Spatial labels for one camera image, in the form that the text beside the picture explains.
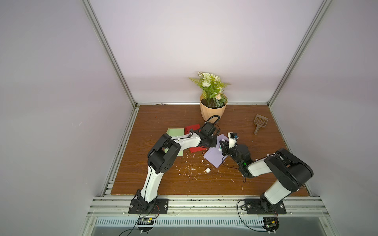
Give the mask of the red envelope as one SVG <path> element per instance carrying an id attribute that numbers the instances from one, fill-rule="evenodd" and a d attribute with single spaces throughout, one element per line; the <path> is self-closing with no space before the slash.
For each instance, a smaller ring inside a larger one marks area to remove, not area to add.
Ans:
<path id="1" fill-rule="evenodd" d="M 195 131 L 200 129 L 199 124 L 185 126 L 184 128 L 184 134 L 191 134 L 191 137 L 189 138 L 189 150 L 191 153 L 205 151 L 207 148 L 205 146 L 201 146 L 199 142 L 199 138 L 197 137 Z"/>

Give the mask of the purple envelope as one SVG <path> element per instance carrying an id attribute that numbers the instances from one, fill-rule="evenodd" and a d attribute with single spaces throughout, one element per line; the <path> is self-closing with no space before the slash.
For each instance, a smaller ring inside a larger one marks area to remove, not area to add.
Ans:
<path id="1" fill-rule="evenodd" d="M 218 148 L 221 146 L 220 141 L 226 141 L 228 144 L 228 138 L 224 134 L 221 134 L 217 137 L 217 145 L 209 148 L 209 150 L 204 154 L 204 158 L 215 168 L 218 168 L 221 165 L 223 159 L 222 151 L 218 150 Z"/>

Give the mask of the green envelope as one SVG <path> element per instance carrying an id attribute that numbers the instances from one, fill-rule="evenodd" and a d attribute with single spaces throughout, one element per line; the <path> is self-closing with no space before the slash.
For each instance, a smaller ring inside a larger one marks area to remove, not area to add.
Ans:
<path id="1" fill-rule="evenodd" d="M 178 136 L 183 136 L 184 135 L 184 128 L 168 128 L 167 134 L 171 137 L 178 137 Z M 183 151 L 179 151 L 178 156 L 183 156 Z"/>

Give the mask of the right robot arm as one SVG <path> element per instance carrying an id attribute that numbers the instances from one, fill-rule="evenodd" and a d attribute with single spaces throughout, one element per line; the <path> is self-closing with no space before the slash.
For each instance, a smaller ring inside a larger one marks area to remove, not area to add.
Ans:
<path id="1" fill-rule="evenodd" d="M 291 193 L 299 190 L 314 176 L 312 168 L 285 148 L 274 154 L 253 161 L 246 145 L 231 144 L 231 141 L 220 141 L 222 155 L 230 156 L 238 164 L 238 170 L 245 178 L 255 178 L 272 173 L 276 181 L 261 196 L 259 208 L 263 212 L 272 211 L 279 202 Z"/>

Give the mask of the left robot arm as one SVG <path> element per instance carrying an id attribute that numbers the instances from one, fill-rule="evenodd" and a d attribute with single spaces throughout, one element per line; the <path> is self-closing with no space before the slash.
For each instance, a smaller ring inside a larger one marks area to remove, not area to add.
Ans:
<path id="1" fill-rule="evenodd" d="M 145 184 L 136 193 L 136 199 L 144 210 L 154 207 L 162 177 L 173 166 L 179 152 L 196 147 L 216 147 L 216 129 L 215 123 L 206 122 L 199 129 L 191 130 L 183 136 L 163 134 L 159 138 L 148 153 Z"/>

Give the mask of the beige flower pot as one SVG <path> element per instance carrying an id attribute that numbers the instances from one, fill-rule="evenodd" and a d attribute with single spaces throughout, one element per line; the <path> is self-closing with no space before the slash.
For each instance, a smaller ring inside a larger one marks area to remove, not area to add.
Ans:
<path id="1" fill-rule="evenodd" d="M 213 108 L 207 106 L 207 100 L 201 95 L 200 97 L 200 112 L 202 118 L 207 121 L 214 115 L 218 115 L 220 118 L 222 117 L 223 113 L 225 112 L 225 108 L 227 106 L 227 101 L 222 102 L 220 107 Z"/>

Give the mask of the brown plastic scoop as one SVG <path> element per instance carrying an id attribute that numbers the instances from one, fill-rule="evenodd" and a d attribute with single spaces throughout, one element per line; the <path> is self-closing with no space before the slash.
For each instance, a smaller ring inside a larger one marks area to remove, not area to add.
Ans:
<path id="1" fill-rule="evenodd" d="M 264 117 L 259 114 L 256 115 L 254 119 L 254 124 L 256 125 L 255 131 L 254 131 L 255 135 L 258 134 L 258 131 L 260 130 L 260 128 L 266 127 L 268 120 L 269 119 L 267 117 Z"/>

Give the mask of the artificial flower plant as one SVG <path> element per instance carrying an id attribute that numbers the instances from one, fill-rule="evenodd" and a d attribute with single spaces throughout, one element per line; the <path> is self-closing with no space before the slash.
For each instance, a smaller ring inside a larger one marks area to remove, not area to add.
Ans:
<path id="1" fill-rule="evenodd" d="M 227 97 L 224 94 L 229 83 L 221 80 L 220 76 L 209 72 L 198 72 L 198 78 L 189 78 L 200 89 L 202 89 L 202 99 L 200 100 L 208 108 L 222 108 L 227 104 Z"/>

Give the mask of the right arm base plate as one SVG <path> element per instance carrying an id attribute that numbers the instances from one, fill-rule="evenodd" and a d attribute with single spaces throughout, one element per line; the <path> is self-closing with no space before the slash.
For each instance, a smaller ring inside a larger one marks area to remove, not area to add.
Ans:
<path id="1" fill-rule="evenodd" d="M 270 204 L 269 201 L 261 199 L 245 199 L 242 209 L 247 211 L 247 214 L 256 215 L 285 215 L 287 214 L 283 201 L 277 204 Z"/>

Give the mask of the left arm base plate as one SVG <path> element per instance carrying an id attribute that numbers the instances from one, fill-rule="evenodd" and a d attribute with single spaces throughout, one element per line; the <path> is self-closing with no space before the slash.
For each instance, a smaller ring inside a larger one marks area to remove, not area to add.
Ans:
<path id="1" fill-rule="evenodd" d="M 144 199 L 132 199 L 128 214 L 167 214 L 168 199 L 156 198 L 147 203 Z"/>

